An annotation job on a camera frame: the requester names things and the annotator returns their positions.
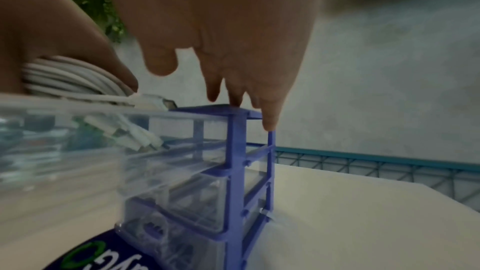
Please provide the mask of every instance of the dark blue label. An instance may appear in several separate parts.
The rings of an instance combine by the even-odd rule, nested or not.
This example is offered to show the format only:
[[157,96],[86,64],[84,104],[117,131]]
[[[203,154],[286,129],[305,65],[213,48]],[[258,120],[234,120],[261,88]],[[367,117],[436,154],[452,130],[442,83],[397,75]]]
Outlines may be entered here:
[[155,260],[128,245],[114,230],[73,248],[44,270],[162,270]]

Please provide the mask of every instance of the teal edge strip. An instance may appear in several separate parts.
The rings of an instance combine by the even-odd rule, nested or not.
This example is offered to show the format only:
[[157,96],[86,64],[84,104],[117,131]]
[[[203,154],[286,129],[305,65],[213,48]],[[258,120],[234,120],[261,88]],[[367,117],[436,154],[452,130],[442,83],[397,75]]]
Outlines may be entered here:
[[[258,146],[259,144],[248,143],[247,145]],[[454,170],[480,172],[480,164],[474,164],[474,163],[436,161],[436,160],[403,158],[403,157],[394,157],[394,156],[311,150],[311,149],[289,148],[289,147],[283,147],[283,146],[277,146],[275,150],[277,152],[294,153],[294,154],[306,154],[306,155],[326,156],[326,157],[342,158],[342,159],[354,159],[354,160],[362,160],[362,161],[370,161],[370,162],[381,162],[381,163],[389,163],[389,164],[402,164],[402,165],[410,165],[410,166],[433,167],[433,168],[440,168],[440,169],[454,169]]]

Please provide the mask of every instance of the white table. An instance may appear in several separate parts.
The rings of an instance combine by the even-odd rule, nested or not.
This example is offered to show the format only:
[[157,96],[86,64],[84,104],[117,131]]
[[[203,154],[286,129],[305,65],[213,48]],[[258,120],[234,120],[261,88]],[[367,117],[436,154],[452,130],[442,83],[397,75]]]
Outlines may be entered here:
[[[265,226],[250,270],[480,269],[480,214],[426,186],[278,164],[274,199],[277,219]],[[119,207],[0,247],[0,261],[40,270],[111,229]]]

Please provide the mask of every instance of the green logo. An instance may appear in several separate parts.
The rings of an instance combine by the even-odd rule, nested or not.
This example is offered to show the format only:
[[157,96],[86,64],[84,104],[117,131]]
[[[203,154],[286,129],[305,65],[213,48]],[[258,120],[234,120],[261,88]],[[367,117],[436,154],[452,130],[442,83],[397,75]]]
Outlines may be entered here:
[[[70,251],[63,258],[63,260],[61,261],[60,268],[70,270],[70,269],[76,269],[76,268],[80,268],[80,267],[83,267],[85,265],[88,265],[91,262],[93,262],[97,257],[99,257],[105,251],[106,246],[107,246],[107,244],[104,241],[101,241],[101,240],[88,242],[88,243],[85,243],[81,246],[78,246],[75,249],[73,249],[72,251]],[[80,261],[74,260],[75,256],[78,253],[80,253],[84,250],[87,250],[87,249],[91,249],[91,248],[96,248],[95,253],[92,256],[90,256],[90,257],[88,257],[84,260],[80,260]]]

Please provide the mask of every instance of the white cable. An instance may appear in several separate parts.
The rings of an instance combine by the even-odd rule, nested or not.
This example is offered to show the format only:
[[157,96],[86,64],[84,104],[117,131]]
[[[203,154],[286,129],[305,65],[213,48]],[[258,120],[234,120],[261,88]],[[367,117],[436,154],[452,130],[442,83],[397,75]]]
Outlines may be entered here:
[[[22,71],[24,86],[33,95],[168,110],[162,97],[134,93],[111,73],[81,60],[63,56],[39,58],[25,64]],[[76,128],[84,124],[95,127],[104,137],[134,151],[158,150],[163,145],[156,134],[121,114],[90,114],[77,119],[72,121]]]

